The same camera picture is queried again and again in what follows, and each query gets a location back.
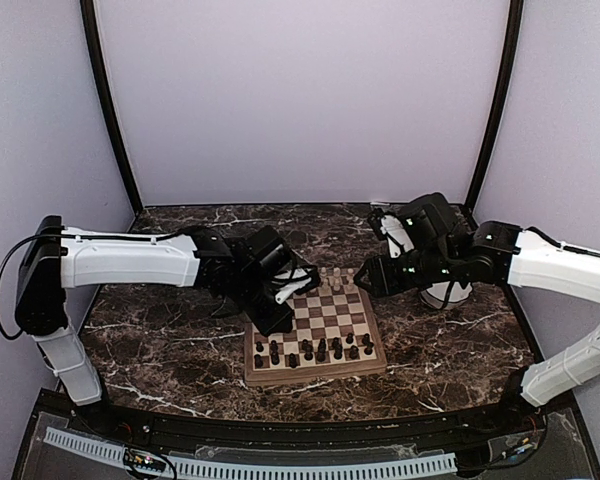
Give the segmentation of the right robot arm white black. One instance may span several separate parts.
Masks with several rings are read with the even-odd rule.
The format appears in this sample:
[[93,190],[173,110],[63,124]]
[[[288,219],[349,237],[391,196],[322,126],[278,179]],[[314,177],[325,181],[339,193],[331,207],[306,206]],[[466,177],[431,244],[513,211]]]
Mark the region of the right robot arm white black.
[[[397,257],[367,259],[355,284],[376,298],[451,282],[532,287],[600,304],[600,252],[548,237],[535,227],[489,221],[450,254],[419,241]],[[553,357],[514,372],[490,413],[501,434],[514,432],[529,416],[562,393],[600,375],[600,324]]]

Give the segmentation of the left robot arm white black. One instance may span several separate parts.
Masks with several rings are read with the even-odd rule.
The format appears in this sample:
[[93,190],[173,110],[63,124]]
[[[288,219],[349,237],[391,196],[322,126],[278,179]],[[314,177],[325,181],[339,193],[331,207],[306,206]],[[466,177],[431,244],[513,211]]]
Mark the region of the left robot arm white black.
[[207,290],[233,302],[269,335],[290,327],[287,300],[312,282],[270,227],[247,238],[199,225],[170,234],[116,234],[69,228],[48,216],[19,244],[27,251],[18,270],[16,324],[37,343],[69,398],[83,407],[83,421],[100,436],[114,435],[121,415],[104,400],[103,383],[70,324],[67,290],[104,284]]

